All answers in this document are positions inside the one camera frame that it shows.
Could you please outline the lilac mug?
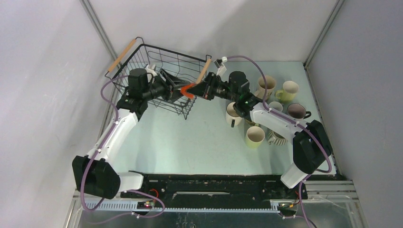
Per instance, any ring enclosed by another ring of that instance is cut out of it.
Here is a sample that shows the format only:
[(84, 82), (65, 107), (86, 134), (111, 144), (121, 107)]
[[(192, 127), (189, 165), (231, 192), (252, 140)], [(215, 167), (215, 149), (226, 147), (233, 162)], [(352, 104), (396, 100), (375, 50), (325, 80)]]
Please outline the lilac mug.
[(311, 117), (312, 113), (307, 111), (301, 104), (290, 104), (287, 107), (287, 114), (295, 119), (303, 120)]

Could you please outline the pale yellow mug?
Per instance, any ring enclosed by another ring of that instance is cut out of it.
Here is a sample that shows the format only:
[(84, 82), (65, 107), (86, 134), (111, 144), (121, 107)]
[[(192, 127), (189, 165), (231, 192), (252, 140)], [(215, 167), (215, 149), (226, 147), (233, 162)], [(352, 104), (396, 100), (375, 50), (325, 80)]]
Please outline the pale yellow mug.
[(275, 98), (281, 103), (291, 102), (299, 92), (299, 85), (294, 81), (286, 81), (282, 88), (275, 92)]

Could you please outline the floral painted ceramic mug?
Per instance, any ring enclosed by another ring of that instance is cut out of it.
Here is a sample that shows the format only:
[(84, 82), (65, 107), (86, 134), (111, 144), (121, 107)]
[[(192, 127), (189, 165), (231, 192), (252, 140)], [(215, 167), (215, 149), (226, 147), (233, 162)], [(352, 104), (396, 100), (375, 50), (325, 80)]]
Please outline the floral painted ceramic mug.
[(258, 79), (257, 90), (255, 91), (254, 95), (259, 98), (263, 99), (264, 94), (266, 93), (266, 101), (269, 100), (270, 96), (274, 92), (276, 87), (276, 80), (271, 76), (264, 76)]

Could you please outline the white ribbed mug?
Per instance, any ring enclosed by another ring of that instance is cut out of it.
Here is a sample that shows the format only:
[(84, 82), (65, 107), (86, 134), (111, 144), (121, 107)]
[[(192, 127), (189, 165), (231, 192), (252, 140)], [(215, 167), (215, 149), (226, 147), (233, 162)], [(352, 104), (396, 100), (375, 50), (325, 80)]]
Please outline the white ribbed mug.
[(227, 124), (229, 124), (231, 128), (234, 128), (235, 126), (239, 125), (243, 120), (243, 118), (236, 113), (234, 105), (235, 102), (231, 102), (226, 106), (225, 119)]

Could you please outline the orange cup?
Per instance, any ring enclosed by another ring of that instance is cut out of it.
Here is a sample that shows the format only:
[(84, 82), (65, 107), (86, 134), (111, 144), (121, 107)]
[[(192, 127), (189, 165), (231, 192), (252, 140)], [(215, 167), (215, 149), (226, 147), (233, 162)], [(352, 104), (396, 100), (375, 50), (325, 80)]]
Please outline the orange cup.
[(185, 86), (181, 87), (180, 93), (181, 93), (183, 96), (185, 96), (185, 97), (187, 97), (187, 98), (189, 98), (189, 99), (194, 99), (194, 98), (195, 98), (195, 95), (193, 95), (192, 93), (188, 92), (188, 90), (189, 90), (190, 88), (193, 88), (194, 86), (196, 86), (195, 83), (190, 83), (190, 84), (188, 84), (188, 85), (185, 85)]

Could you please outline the cream speckled mug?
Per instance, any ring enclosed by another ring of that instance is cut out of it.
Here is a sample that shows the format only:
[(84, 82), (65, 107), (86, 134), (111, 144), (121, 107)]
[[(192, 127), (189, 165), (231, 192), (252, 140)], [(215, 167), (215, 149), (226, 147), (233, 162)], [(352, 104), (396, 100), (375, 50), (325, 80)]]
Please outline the cream speckled mug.
[(248, 121), (247, 119), (245, 119), (245, 122), (246, 122), (248, 125), (250, 125), (250, 126), (259, 126), (258, 123), (255, 123), (255, 122), (253, 122), (253, 121)]

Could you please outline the light green cup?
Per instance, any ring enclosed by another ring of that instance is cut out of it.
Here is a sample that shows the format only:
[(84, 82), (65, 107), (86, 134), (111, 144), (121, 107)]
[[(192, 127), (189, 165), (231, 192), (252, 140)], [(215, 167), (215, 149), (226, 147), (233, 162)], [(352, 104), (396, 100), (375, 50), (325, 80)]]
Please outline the light green cup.
[(251, 149), (258, 148), (265, 140), (265, 132), (259, 126), (252, 126), (246, 131), (245, 144)]

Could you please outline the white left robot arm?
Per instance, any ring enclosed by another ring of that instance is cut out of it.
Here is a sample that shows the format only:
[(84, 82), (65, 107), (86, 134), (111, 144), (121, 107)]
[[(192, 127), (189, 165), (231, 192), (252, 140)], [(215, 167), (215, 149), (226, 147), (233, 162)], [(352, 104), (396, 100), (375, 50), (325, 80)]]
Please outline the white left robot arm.
[(156, 72), (136, 68), (128, 75), (110, 80), (106, 85), (119, 79), (127, 80), (121, 98), (116, 104), (107, 101), (114, 109), (114, 118), (87, 155), (78, 155), (72, 161), (74, 178), (81, 195), (112, 199), (119, 192), (132, 190), (139, 198), (148, 196), (150, 184), (144, 181), (142, 174), (120, 168), (116, 163), (118, 153), (148, 108), (149, 101), (156, 98), (175, 101), (182, 97), (180, 89), (190, 84), (164, 69)]

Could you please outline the grey striped mug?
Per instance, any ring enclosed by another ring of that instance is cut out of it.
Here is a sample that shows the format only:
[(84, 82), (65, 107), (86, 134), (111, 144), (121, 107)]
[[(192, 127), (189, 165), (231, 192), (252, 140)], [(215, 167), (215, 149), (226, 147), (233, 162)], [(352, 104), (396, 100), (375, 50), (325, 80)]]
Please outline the grey striped mug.
[(287, 139), (279, 135), (274, 131), (270, 131), (268, 133), (268, 144), (269, 145), (276, 145), (276, 146), (283, 146), (288, 143)]

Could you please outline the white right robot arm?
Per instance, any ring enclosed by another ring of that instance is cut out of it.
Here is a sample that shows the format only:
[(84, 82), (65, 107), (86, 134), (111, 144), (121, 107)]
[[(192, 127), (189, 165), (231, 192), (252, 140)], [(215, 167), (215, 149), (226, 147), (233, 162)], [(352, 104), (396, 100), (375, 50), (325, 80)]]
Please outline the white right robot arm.
[(333, 148), (323, 125), (317, 120), (309, 123), (297, 120), (269, 107), (250, 91), (243, 72), (230, 73), (228, 81), (222, 81), (219, 75), (210, 72), (200, 83), (183, 86), (181, 93), (188, 98), (198, 96), (212, 100), (219, 97), (232, 101), (240, 117), (273, 130), (292, 144), (293, 162), (281, 175), (282, 182), (276, 186), (281, 198), (290, 198), (296, 191), (295, 186), (309, 178), (322, 163), (326, 162), (326, 172), (331, 172), (329, 156)]

